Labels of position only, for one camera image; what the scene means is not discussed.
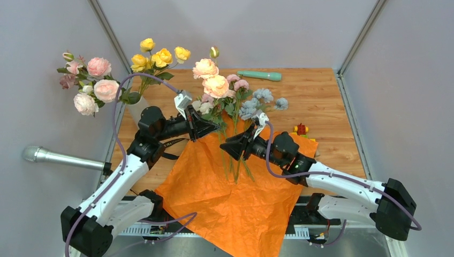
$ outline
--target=flower bouquet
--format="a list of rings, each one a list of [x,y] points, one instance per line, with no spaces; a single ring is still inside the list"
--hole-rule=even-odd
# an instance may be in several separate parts
[[[163,48],[160,51],[152,54],[152,50],[155,47],[155,42],[153,39],[145,39],[140,42],[140,51],[149,53],[149,57],[145,57],[143,55],[134,55],[131,58],[133,65],[131,65],[131,70],[134,73],[146,73],[150,75],[154,75],[162,80],[170,80],[173,78],[173,74],[166,71],[172,68],[175,68],[178,64],[184,63],[187,61],[190,56],[191,52],[183,47],[176,47],[175,48],[175,57],[177,59],[177,63],[174,66],[170,66],[173,63],[172,54],[167,50],[167,48]],[[135,104],[137,103],[145,90],[150,85],[153,84],[161,84],[159,81],[154,80],[149,77],[139,76],[141,79],[141,83],[139,86],[138,92],[131,92],[131,89],[126,90],[122,93],[124,95],[125,103],[127,104]]]
[[[82,56],[75,59],[70,52],[63,53],[66,65],[57,69],[62,73],[62,89],[77,85],[79,93],[74,97],[74,106],[82,114],[95,116],[106,103],[113,102],[119,82],[111,75],[111,65],[104,58],[95,57],[87,64]]]
[[[204,58],[195,63],[193,68],[194,79],[202,79],[204,94],[199,96],[196,101],[192,103],[194,109],[202,115],[202,118],[210,120],[218,124],[221,129],[218,131],[219,142],[222,143],[223,137],[227,138],[225,115],[232,119],[234,125],[234,133],[238,134],[239,119],[245,121],[244,127],[241,132],[248,128],[252,122],[251,118],[257,112],[263,112],[271,109],[271,101],[274,100],[273,95],[269,89],[261,88],[253,92],[249,88],[249,83],[236,74],[230,74],[226,77],[219,75],[219,68],[217,66],[217,57],[219,50],[212,47],[210,50],[211,58]],[[288,101],[285,98],[276,100],[274,106],[275,110],[285,110],[288,108]],[[228,179],[229,173],[233,173],[235,183],[238,181],[239,168],[242,163],[245,167],[247,175],[254,180],[249,167],[244,159],[241,159],[237,164],[236,171],[233,167],[233,158],[230,157],[229,167],[226,165],[226,160],[223,153],[222,160],[224,163],[225,176]]]

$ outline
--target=wire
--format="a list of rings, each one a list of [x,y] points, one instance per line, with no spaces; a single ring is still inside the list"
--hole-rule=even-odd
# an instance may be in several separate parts
[[[344,224],[342,225],[342,228],[340,229],[339,235],[332,242],[329,242],[329,243],[323,244],[323,245],[321,245],[321,244],[314,244],[314,245],[318,246],[318,247],[334,245],[335,243],[339,242],[339,239],[344,235],[346,226],[347,226],[347,220],[344,220]]]
[[[342,178],[342,179],[348,180],[350,182],[356,183],[356,184],[358,184],[360,186],[363,186],[363,187],[366,187],[366,188],[369,187],[369,185],[367,185],[366,183],[363,183],[361,181],[357,181],[354,178],[350,178],[350,177],[343,176],[343,175],[336,174],[336,173],[331,174],[329,172],[324,172],[324,171],[300,172],[300,173],[295,173],[295,174],[291,174],[291,175],[278,175],[278,174],[275,174],[271,170],[271,166],[270,166],[270,162],[269,162],[269,155],[270,155],[270,150],[271,150],[271,142],[273,140],[274,129],[273,129],[273,125],[271,124],[271,122],[266,121],[265,123],[268,124],[268,126],[270,127],[270,138],[269,138],[268,144],[267,144],[266,163],[267,163],[268,172],[271,175],[273,175],[274,177],[276,177],[276,178],[293,178],[293,177],[308,176],[308,175],[326,175],[326,176],[333,176],[333,177],[337,177],[337,178]],[[411,226],[410,229],[417,230],[417,231],[422,230],[422,226],[419,224],[419,222],[396,199],[394,199],[393,197],[391,197],[387,193],[385,193],[385,192],[383,192],[383,191],[381,191],[381,190],[379,190],[377,188],[372,188],[372,190],[377,192],[377,193],[379,193],[379,194],[381,194],[382,196],[388,198],[392,203],[394,203],[397,207],[399,207],[399,209],[401,209],[401,211],[403,211],[405,213],[405,215],[407,215],[408,218],[411,219],[411,221],[416,225],[416,227]]]
[[[144,223],[148,223],[148,224],[152,224],[152,225],[165,225],[165,224],[169,224],[169,223],[173,223],[173,222],[177,222],[177,221],[181,221],[185,218],[188,218],[189,216],[192,216],[183,226],[181,226],[181,228],[179,228],[177,231],[175,231],[174,233],[172,233],[170,236],[164,238],[164,239],[159,239],[159,240],[151,240],[151,243],[152,244],[155,244],[155,243],[162,243],[162,242],[165,242],[169,239],[171,239],[172,237],[176,236],[178,233],[180,233],[181,230],[183,230],[185,227],[187,227],[187,225],[189,223],[192,222],[192,220],[197,216],[197,213],[189,213],[189,214],[186,214],[185,216],[183,217],[180,217],[180,218],[177,218],[175,220],[172,220],[172,221],[163,221],[163,222],[154,222],[154,221],[147,221],[147,220],[140,220],[140,222],[144,222]],[[141,245],[141,244],[146,244],[148,243],[150,240],[145,240],[145,241],[139,241],[139,242],[136,242],[136,243],[132,243],[128,246],[126,246],[125,248],[121,249],[121,250],[118,250],[116,253],[112,254],[112,255],[109,255],[108,257],[113,257],[115,255],[118,255],[119,253],[123,252],[124,250],[126,249],[129,249],[133,246],[136,246],[136,245]]]
[[[153,75],[150,75],[150,74],[146,74],[146,73],[134,73],[134,74],[130,74],[128,75],[119,85],[118,87],[118,90],[117,90],[117,94],[115,96],[115,99],[118,99],[118,97],[120,96],[120,92],[122,91],[122,88],[124,86],[124,84],[130,80],[131,78],[135,77],[135,76],[145,76],[145,77],[149,77],[149,78],[152,78],[154,80],[157,80],[158,82],[161,82],[162,84],[166,85],[170,90],[174,91],[176,94],[179,94],[180,93],[180,90],[177,90],[174,86],[172,86],[171,84],[169,84],[168,82],[156,77],[156,76],[153,76]],[[121,165],[120,167],[120,172],[117,173],[117,175],[112,179],[112,181],[110,182],[110,184],[108,186],[105,187],[105,189],[98,195],[98,197],[95,198],[95,200],[93,200],[93,202],[87,207],[86,210],[84,210],[84,212],[82,212],[82,214],[76,219],[76,221],[74,222],[74,224],[72,225],[69,233],[68,233],[68,236],[66,237],[66,242],[65,242],[65,257],[70,257],[70,242],[71,242],[71,238],[72,238],[72,235],[74,234],[74,231],[76,229],[76,227],[79,225],[80,221],[83,219],[83,217],[85,217],[85,215],[87,215],[87,213],[93,208],[96,206],[96,203],[99,201],[100,198],[102,198],[106,193],[107,191],[114,185],[114,183],[120,178],[121,176],[121,173],[122,171],[125,169],[125,166],[126,166],[126,151],[125,151],[125,148],[123,147],[122,143],[120,142],[120,138],[118,138],[118,134],[117,134],[117,124],[116,124],[116,121],[115,121],[115,116],[116,116],[116,113],[117,113],[117,105],[114,104],[113,105],[113,113],[112,113],[112,128],[113,128],[113,133],[114,133],[114,137],[115,137],[115,141],[117,141],[118,143],[118,147],[120,148],[120,150],[122,151],[122,156],[123,156],[123,165]]]

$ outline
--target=gray floor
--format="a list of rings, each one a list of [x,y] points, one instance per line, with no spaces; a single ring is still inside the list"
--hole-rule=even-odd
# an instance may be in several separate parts
[[[338,228],[330,230],[334,239]],[[229,257],[230,254],[215,247],[201,238],[172,238],[162,244],[141,244],[131,247],[117,255],[118,250],[141,241],[140,237],[118,237],[105,256],[111,257]],[[323,249],[309,246],[305,240],[287,239],[281,248],[279,257],[293,256],[336,256],[336,257],[390,257],[385,237],[376,229],[346,229],[343,237],[333,246]]]

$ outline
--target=blue flower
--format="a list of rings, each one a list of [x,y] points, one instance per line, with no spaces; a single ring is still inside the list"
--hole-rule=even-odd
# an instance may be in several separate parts
[[[269,103],[274,99],[271,91],[265,88],[257,89],[254,93],[252,93],[252,95],[254,98],[263,99],[264,103]]]
[[[289,102],[285,98],[279,98],[276,100],[276,105],[274,106],[274,109],[276,110],[286,110],[289,108]]]
[[[245,101],[241,104],[238,115],[242,120],[250,119],[257,111],[257,102],[253,100]]]

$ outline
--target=flower bud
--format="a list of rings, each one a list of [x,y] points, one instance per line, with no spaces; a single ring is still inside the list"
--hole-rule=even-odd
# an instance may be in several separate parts
[[[210,57],[211,58],[219,57],[219,49],[216,46],[211,47],[211,49],[210,49]]]
[[[63,53],[63,59],[65,59],[66,61],[70,62],[72,60],[74,60],[74,56],[69,53],[69,52],[64,52]]]

